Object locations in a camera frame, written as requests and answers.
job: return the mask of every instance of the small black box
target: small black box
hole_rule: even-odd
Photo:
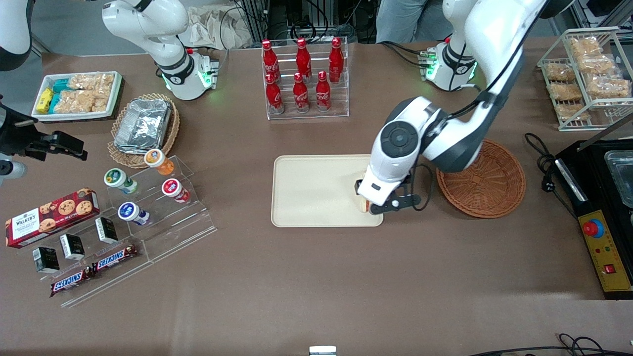
[[[81,260],[84,255],[84,245],[81,243],[79,236],[64,234],[60,236],[61,249],[64,251],[64,257],[69,260]]]
[[[99,240],[105,243],[115,243],[118,241],[118,238],[116,238],[115,223],[113,223],[112,220],[100,217],[95,220],[95,224],[97,224]]]
[[[33,250],[35,269],[40,273],[55,273],[60,270],[54,248],[38,247]]]

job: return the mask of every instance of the aluminum foil container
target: aluminum foil container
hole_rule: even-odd
[[[115,147],[133,155],[162,148],[172,106],[165,100],[134,99],[121,120]]]

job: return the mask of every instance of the bottle cap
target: bottle cap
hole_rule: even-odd
[[[178,179],[169,178],[163,183],[163,194],[174,197],[180,194],[182,190],[182,184],[178,181]]]
[[[145,164],[152,167],[160,167],[165,162],[165,155],[158,148],[153,148],[145,154]]]
[[[0,161],[0,175],[8,175],[13,171],[13,163],[11,161]]]
[[[118,188],[121,185],[123,185],[126,179],[127,179],[127,175],[125,174],[124,171],[120,170],[119,168],[112,168],[111,170],[107,171],[106,174],[103,176],[103,182],[108,187],[113,187],[113,188]]]
[[[132,221],[139,216],[140,212],[141,209],[138,205],[132,203],[131,201],[126,201],[119,207],[118,215],[122,220]]]

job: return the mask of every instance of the red button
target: red button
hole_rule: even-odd
[[[582,230],[589,236],[598,234],[598,225],[593,221],[587,221],[582,225]]]

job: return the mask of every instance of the yellow control panel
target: yellow control panel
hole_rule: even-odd
[[[578,218],[578,222],[580,222],[589,254],[598,272],[602,289],[607,292],[632,290],[602,210],[583,215]]]

